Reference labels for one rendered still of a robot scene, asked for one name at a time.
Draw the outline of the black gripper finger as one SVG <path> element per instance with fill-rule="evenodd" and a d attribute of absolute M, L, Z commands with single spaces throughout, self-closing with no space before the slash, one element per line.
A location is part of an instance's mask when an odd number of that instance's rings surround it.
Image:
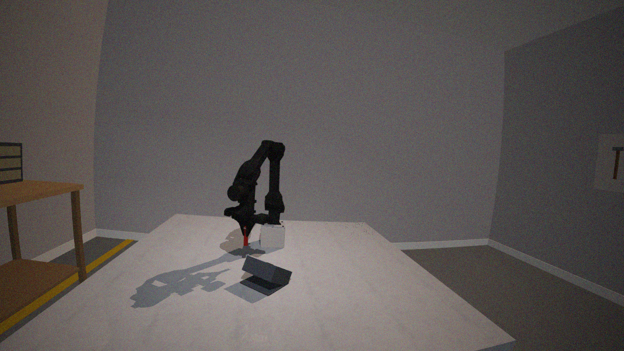
<path fill-rule="evenodd" d="M 245 223 L 247 224 L 246 233 L 247 233 L 247 237 L 248 237 L 248 235 L 252 231 L 253 226 L 255 225 L 255 222 L 245 221 Z"/>
<path fill-rule="evenodd" d="M 236 220 L 236 219 L 235 219 L 235 220 Z M 237 221 L 237 220 L 236 220 L 236 221 L 240 224 L 240 228 L 241 228 L 241 231 L 242 231 L 243 236 L 244 236 L 244 226 L 246 226 L 246 225 L 247 225 L 247 224 L 245 223 L 245 221 L 247 221 L 247 220 L 248 220 L 248 218 L 247 218 L 247 219 L 243 218 L 241 221 Z"/>

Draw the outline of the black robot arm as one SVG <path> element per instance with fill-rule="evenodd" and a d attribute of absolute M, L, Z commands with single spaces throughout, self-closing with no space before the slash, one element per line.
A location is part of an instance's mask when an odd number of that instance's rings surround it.
<path fill-rule="evenodd" d="M 265 196 L 265 210 L 268 211 L 270 222 L 268 224 L 281 225 L 279 215 L 284 212 L 282 195 L 279 192 L 279 161 L 284 155 L 285 146 L 283 143 L 272 140 L 263 140 L 253 157 L 243 163 L 233 185 L 228 188 L 228 198 L 232 201 L 243 200 L 244 198 L 255 198 L 255 187 L 258 186 L 257 179 L 261 173 L 260 167 L 268 157 L 270 161 L 270 182 L 269 193 Z M 232 218 L 241 221 L 252 216 L 251 205 L 237 205 L 231 209 Z"/>

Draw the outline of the dark grey sloped panel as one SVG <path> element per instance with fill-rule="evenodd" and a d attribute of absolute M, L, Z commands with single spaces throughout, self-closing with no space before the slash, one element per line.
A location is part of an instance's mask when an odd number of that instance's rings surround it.
<path fill-rule="evenodd" d="M 267 262 L 252 258 L 248 255 L 242 270 L 253 274 L 253 276 L 245 278 L 240 284 L 267 296 L 270 296 L 285 285 L 288 285 L 292 274 L 291 271 L 273 264 L 268 264 Z"/>

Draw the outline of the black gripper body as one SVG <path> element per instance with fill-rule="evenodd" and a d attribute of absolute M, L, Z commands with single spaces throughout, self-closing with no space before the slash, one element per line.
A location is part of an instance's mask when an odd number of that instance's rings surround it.
<path fill-rule="evenodd" d="M 255 198 L 244 198 L 243 200 L 239 200 L 238 203 L 241 203 L 241 205 L 251 205 L 251 210 L 252 210 L 252 216 L 248 217 L 248 221 L 249 222 L 255 222 L 257 224 L 265 224 L 270 222 L 270 216 L 268 214 L 254 214 L 256 213 L 256 210 L 254 210 L 254 203 L 256 203 L 256 199 Z M 227 217 L 231 216 L 231 209 L 233 209 L 234 207 L 231 208 L 226 208 L 224 211 L 224 215 Z"/>

